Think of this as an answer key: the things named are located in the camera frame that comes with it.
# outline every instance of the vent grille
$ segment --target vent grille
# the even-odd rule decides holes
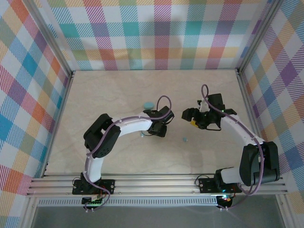
[[[147,207],[175,207],[175,206],[214,206],[217,205],[216,196],[199,197],[111,197],[106,206],[147,206]],[[82,206],[81,198],[41,198],[38,207],[75,207]]]

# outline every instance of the small blue object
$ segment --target small blue object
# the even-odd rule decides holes
[[[144,103],[143,107],[145,108],[145,110],[150,110],[154,108],[154,104],[153,102],[146,102]]]

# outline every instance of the colorful checkered pattern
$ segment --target colorful checkered pattern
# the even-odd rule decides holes
[[[45,158],[67,75],[21,0],[0,7],[0,228],[19,221]]]
[[[278,145],[281,174],[304,224],[304,0],[284,0],[243,76],[262,136]]]
[[[256,35],[257,35],[257,32],[259,31],[259,29],[260,29],[260,27],[261,27],[262,22],[264,21],[264,19],[265,19],[267,13],[268,13],[268,11],[269,11],[269,8],[270,8],[272,2],[273,2],[273,0],[267,0],[267,3],[266,3],[266,5],[265,5],[264,8],[263,8],[262,13],[261,13],[259,19],[257,20],[257,23],[256,23],[254,29],[252,30],[252,32],[251,32],[251,34],[250,34],[250,37],[249,37],[249,39],[248,39],[248,41],[247,41],[247,43],[246,43],[246,46],[245,46],[245,48],[244,48],[244,50],[243,50],[243,52],[242,52],[242,54],[241,54],[241,57],[240,57],[239,60],[238,60],[238,63],[237,63],[237,67],[236,67],[236,68],[240,68],[240,66],[241,66],[241,64],[242,64],[242,62],[243,62],[243,60],[244,60],[244,57],[245,57],[245,55],[246,55],[247,52],[248,52],[248,49],[250,48],[250,46],[251,46],[251,44],[252,44],[254,38],[255,38]]]
[[[36,4],[80,70],[235,68],[262,0],[47,0]]]

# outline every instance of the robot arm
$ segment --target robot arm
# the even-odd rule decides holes
[[[130,118],[124,120],[109,130],[104,138],[104,141],[97,148],[97,150],[89,158],[89,164],[87,169],[87,175],[91,182],[96,182],[101,179],[101,168],[103,165],[104,157],[110,153],[116,140],[128,133],[137,131],[147,131],[151,135],[164,137],[167,132],[167,124],[170,119],[174,117],[172,111],[160,120],[153,120],[155,117],[164,116],[169,111],[167,106],[161,110],[145,110],[142,113],[136,115],[136,118]],[[92,126],[84,134],[85,146],[91,152],[100,142],[105,130],[114,122],[121,120],[122,118],[112,119],[108,114],[101,115]]]
[[[244,183],[247,186],[257,184],[260,175],[260,157],[256,141],[240,126],[239,123],[242,122],[237,113],[233,109],[225,108],[221,94],[208,95],[208,101],[215,108],[229,114],[236,121],[210,108],[204,99],[198,101],[198,108],[186,109],[182,114],[182,119],[191,122],[192,125],[200,129],[206,130],[211,130],[208,128],[210,124],[216,124],[218,131],[224,130],[229,135],[232,135],[238,145],[243,148],[239,167],[216,171],[214,179],[217,187],[220,189],[232,183]],[[265,140],[256,136],[253,132],[249,132],[251,135],[254,135],[254,138],[263,150],[265,161],[262,183],[279,180],[280,174],[276,144],[274,142],[265,142]]]

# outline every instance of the metal bracket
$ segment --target metal bracket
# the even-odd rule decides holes
[[[114,193],[114,188],[115,188],[115,180],[99,180],[98,183],[96,183],[96,185],[107,189],[111,194]],[[103,195],[103,194],[107,194],[105,191],[99,189],[99,188],[95,188],[92,186],[92,188],[90,189],[90,192],[87,192],[88,188],[85,188],[84,183],[82,180],[75,180],[73,183],[73,190],[72,190],[72,194],[73,195]]]
[[[214,178],[200,178],[199,179],[199,192],[200,193],[241,193],[236,183],[224,184],[220,187],[217,186]]]

